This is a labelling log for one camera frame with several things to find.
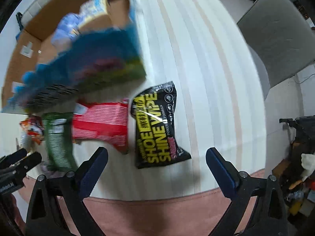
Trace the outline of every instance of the brown cardboard box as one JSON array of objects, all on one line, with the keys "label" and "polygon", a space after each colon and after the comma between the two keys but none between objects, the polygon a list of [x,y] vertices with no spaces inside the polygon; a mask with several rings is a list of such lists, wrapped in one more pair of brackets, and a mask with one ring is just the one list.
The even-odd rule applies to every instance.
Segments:
[{"label": "brown cardboard box", "polygon": [[112,27],[113,23],[111,17],[108,14],[95,17],[93,20],[87,22],[83,26],[79,27],[80,33],[89,32],[91,30],[101,30],[104,28]]},{"label": "brown cardboard box", "polygon": [[[7,69],[1,96],[2,107],[6,105],[7,99],[13,96],[12,82],[21,82],[25,72],[33,71],[38,63],[49,62],[56,56],[57,51],[50,43],[51,35],[66,14],[79,13],[80,6],[86,1],[88,0],[51,0],[28,23],[20,34]],[[112,1],[115,7],[111,8],[113,24],[125,26],[128,21],[129,1],[109,1]],[[20,54],[23,46],[33,51],[30,57]]]}]

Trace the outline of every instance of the snack bag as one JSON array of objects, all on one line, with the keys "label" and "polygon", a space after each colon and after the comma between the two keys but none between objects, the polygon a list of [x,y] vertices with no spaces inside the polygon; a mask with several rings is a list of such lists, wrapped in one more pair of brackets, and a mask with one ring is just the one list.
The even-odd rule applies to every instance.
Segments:
[{"label": "snack bag", "polygon": [[50,171],[76,171],[78,166],[72,155],[72,113],[50,112],[42,116]]},{"label": "snack bag", "polygon": [[151,87],[133,99],[131,114],[136,118],[136,166],[166,166],[191,159],[177,145],[174,131],[176,89],[168,82]]},{"label": "snack bag", "polygon": [[123,102],[79,102],[72,121],[73,139],[100,139],[127,154],[128,99]]},{"label": "snack bag", "polygon": [[44,128],[42,118],[35,115],[30,115],[26,120],[21,121],[21,128],[28,136],[31,136],[33,142],[38,145],[44,140]]}]

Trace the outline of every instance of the chair backrest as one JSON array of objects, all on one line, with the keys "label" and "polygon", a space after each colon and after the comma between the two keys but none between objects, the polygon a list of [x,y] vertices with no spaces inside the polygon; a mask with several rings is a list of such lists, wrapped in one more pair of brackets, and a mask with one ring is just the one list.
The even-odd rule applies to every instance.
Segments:
[{"label": "chair backrest", "polygon": [[315,34],[289,0],[256,0],[237,25],[264,62],[271,87],[315,60]]}]

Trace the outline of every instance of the cardboard box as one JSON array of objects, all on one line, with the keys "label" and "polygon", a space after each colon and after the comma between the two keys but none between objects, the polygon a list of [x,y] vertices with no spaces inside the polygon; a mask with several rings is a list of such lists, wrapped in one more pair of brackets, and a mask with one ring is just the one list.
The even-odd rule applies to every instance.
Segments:
[{"label": "cardboard box", "polygon": [[[27,71],[35,70],[38,63],[47,63],[57,51],[50,43],[58,23],[66,14],[79,13],[80,6],[88,0],[51,0],[28,23],[21,32],[15,50],[13,51],[4,86],[2,89],[2,107],[13,96],[12,83],[21,83],[21,77]],[[113,1],[111,8],[112,22],[115,26],[125,26],[129,21],[129,0]]]}]

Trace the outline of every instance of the shoe shine wipe packet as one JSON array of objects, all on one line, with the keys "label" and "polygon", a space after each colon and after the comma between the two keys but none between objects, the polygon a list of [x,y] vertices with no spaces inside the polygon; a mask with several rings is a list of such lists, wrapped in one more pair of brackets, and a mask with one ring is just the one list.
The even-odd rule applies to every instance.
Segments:
[{"label": "shoe shine wipe packet", "polygon": [[191,159],[175,140],[176,89],[168,82],[146,89],[132,102],[136,118],[136,166],[160,167]]}]

